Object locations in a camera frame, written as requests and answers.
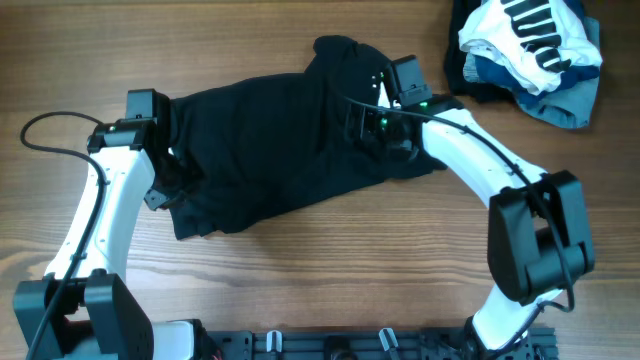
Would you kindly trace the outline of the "black t-shirt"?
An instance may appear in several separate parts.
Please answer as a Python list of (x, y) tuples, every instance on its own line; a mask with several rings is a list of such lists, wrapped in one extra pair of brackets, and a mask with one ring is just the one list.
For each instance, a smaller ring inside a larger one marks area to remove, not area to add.
[(172, 100), (169, 145), (202, 172), (196, 190), (170, 211), (177, 239), (241, 232), (387, 179), (444, 169), (424, 152), (397, 161), (345, 134), (346, 100), (376, 104), (374, 78), (389, 64), (387, 56), (338, 35), (317, 38), (313, 49), (302, 73)]

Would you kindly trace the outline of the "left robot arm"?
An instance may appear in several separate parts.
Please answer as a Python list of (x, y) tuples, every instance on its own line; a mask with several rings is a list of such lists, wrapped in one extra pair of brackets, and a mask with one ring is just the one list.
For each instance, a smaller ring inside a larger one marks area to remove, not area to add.
[(30, 359), (201, 359), (215, 345), (196, 320), (150, 321), (125, 283), (142, 205), (181, 204), (202, 176), (170, 148), (170, 99), (131, 90), (126, 115), (97, 122), (80, 159), (86, 185), (68, 234), (13, 309)]

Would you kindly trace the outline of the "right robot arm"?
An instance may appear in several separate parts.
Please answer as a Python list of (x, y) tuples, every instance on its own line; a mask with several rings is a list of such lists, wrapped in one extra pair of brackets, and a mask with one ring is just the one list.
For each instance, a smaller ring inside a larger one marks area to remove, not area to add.
[(532, 323), (547, 308), (572, 312), (575, 282), (595, 267), (581, 182), (567, 170), (549, 173), (523, 160), (456, 98), (433, 94), (415, 56), (389, 63), (371, 88), (374, 104), (342, 98), (347, 133), (388, 155), (424, 154), (447, 166), (489, 211), (487, 263), (495, 284), (455, 352), (498, 359), (534, 350)]

